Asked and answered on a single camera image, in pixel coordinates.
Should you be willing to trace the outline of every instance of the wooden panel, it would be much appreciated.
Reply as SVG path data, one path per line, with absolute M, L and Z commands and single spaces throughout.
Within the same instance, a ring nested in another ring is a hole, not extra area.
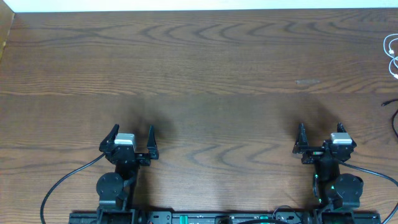
M 0 60 L 2 56 L 2 51 L 6 46 L 6 41 L 8 33 L 11 28 L 12 20 L 14 19 L 14 12 L 0 0 Z
M 320 144 L 342 121 L 358 143 L 349 162 L 398 178 L 395 108 L 380 107 L 398 92 L 381 48 L 397 28 L 396 9 L 18 14 L 0 64 L 0 219 L 39 223 L 48 189 L 115 123 L 140 146 L 155 125 L 143 205 L 313 205 L 313 167 L 291 153 L 299 122 Z M 112 169 L 103 159 L 60 185 L 48 223 L 95 210 Z M 342 171 L 364 179 L 361 210 L 385 218 L 396 187 Z

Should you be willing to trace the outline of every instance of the black metal frame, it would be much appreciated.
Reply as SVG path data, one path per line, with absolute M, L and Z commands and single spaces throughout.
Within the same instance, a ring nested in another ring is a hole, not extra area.
M 340 174 L 339 161 L 347 161 L 356 143 L 336 144 L 331 139 L 324 140 L 322 146 L 308 145 L 303 124 L 300 124 L 293 153 L 303 154 L 302 164 L 313 164 L 314 196 L 319 198 L 318 208 L 303 212 L 283 210 L 273 214 L 265 213 L 180 213 L 174 211 L 144 211 L 134 208 L 132 196 L 140 166 L 149 166 L 151 159 L 159 159 L 154 127 L 150 127 L 147 148 L 149 153 L 135 153 L 129 145 L 115 144 L 119 125 L 101 142 L 99 150 L 107 160 L 116 165 L 115 172 L 104 174 L 97 183 L 99 207 L 96 213 L 71 213 L 69 224 L 77 223 L 131 223 L 131 224 L 238 224 L 241 222 L 276 218 L 287 223 L 355 223 L 379 224 L 378 213 L 356 213 L 362 194 L 363 181 L 352 174 Z M 343 125 L 337 125 L 338 133 L 346 133 Z

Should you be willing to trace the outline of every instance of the coiled white cable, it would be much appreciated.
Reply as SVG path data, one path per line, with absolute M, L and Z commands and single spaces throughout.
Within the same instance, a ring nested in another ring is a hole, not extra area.
M 391 58 L 390 64 L 388 65 L 388 70 L 390 71 L 390 74 L 391 74 L 394 78 L 398 79 L 398 74 L 395 74 L 395 73 L 392 72 L 392 70 L 391 70 L 391 65 L 392 65 L 392 64 L 394 64 L 394 66 L 396 67 L 396 69 L 398 69 L 398 64 L 397 64 L 397 62 L 398 62 L 398 56 L 396 56 L 395 53 L 394 53 L 394 50 L 391 49 L 391 43 L 393 43 L 394 41 L 397 41 L 398 38 L 395 38 L 395 39 L 390 40 L 390 42 L 388 43 L 388 49 L 389 49 L 389 51 L 387 52 L 387 50 L 386 50 L 386 40 L 387 40 L 389 37 L 392 37 L 392 36 L 398 36 L 398 34 L 390 34 L 390 35 L 388 35 L 386 38 L 384 38 L 384 41 L 383 41 L 383 49 L 384 49 L 384 52 L 386 53 L 386 55 L 387 55 L 388 57 Z

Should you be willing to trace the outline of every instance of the white wall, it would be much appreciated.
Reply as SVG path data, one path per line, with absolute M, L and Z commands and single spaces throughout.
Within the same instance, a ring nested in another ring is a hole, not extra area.
M 4 0 L 14 12 L 398 7 L 398 0 Z

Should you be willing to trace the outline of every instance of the brown wooden tabletop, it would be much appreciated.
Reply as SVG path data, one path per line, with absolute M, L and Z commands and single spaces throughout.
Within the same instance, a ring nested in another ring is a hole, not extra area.
M 99 156 L 115 123 L 141 148 L 155 126 L 141 205 L 316 204 L 313 167 L 292 154 L 300 122 L 316 145 L 343 122 L 358 143 L 348 163 L 397 179 L 398 105 L 380 106 L 398 97 L 382 49 L 397 30 L 397 9 L 17 14 L 0 64 L 0 222 L 39 223 L 47 191 Z M 94 211 L 113 169 L 102 159 L 62 183 L 47 223 Z M 341 171 L 364 180 L 360 210 L 384 219 L 396 186 Z

